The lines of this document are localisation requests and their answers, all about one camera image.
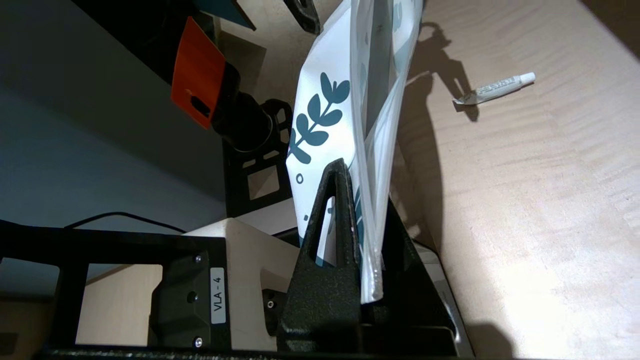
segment small tube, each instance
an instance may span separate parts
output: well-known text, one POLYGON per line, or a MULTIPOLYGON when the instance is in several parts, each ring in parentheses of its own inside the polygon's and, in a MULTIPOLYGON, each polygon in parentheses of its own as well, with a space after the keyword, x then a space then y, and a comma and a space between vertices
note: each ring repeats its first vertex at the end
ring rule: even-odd
POLYGON ((497 83, 489 84, 481 88, 464 95, 459 99, 453 100, 459 105, 475 105, 481 102, 489 101, 506 95, 510 92, 514 92, 525 85, 529 85, 536 80, 536 75, 533 72, 528 72, 522 75, 511 76, 498 81, 497 83))

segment white bag with leaf print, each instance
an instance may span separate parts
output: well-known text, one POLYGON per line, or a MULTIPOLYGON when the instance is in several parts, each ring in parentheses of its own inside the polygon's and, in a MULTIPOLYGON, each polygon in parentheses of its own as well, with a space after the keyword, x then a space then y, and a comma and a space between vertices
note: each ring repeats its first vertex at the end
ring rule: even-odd
MULTIPOLYGON (((363 304, 383 296, 381 250, 393 151, 421 16, 422 0, 343 0, 316 38, 298 80, 287 170, 300 242, 325 166, 343 158, 353 185, 363 304), (376 10, 374 18, 375 6, 387 6, 388 11, 376 10), (372 29, 377 31, 373 37, 372 29), (388 31, 383 33, 388 45, 383 44, 383 51, 376 46, 370 54, 370 42, 384 38, 382 31, 388 31), (371 56, 387 58, 388 65, 369 80, 371 56), (369 87, 379 94, 380 84, 387 96, 377 116, 369 114, 375 121, 367 124, 369 87)), ((332 208, 333 199, 326 207, 318 248, 317 262, 323 266, 335 264, 332 208)))

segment gray wall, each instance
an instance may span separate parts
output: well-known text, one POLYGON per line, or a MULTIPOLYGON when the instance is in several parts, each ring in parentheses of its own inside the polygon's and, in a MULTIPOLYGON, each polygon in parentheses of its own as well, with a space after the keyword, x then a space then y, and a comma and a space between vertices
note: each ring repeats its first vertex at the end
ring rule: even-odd
MULTIPOLYGON (((0 1, 0 79, 0 219, 126 211, 192 230, 225 216, 220 138, 70 0, 0 1)), ((120 217, 84 228, 172 233, 120 217)))

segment white cap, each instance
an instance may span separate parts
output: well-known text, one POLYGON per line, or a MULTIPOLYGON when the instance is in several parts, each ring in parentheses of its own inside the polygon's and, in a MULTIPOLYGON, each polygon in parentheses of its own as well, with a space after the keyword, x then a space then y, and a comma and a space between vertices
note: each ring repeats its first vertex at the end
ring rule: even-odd
POLYGON ((520 81, 522 82, 522 86, 529 85, 536 80, 536 75, 533 72, 528 72, 526 74, 520 75, 520 81))

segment wooden table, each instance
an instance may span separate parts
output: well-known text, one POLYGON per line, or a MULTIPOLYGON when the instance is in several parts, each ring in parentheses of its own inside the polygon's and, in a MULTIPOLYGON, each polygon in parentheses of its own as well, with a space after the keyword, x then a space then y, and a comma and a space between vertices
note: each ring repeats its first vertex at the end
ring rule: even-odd
POLYGON ((428 0, 423 23, 392 197, 433 237, 477 355, 637 358, 638 59, 576 0, 428 0))

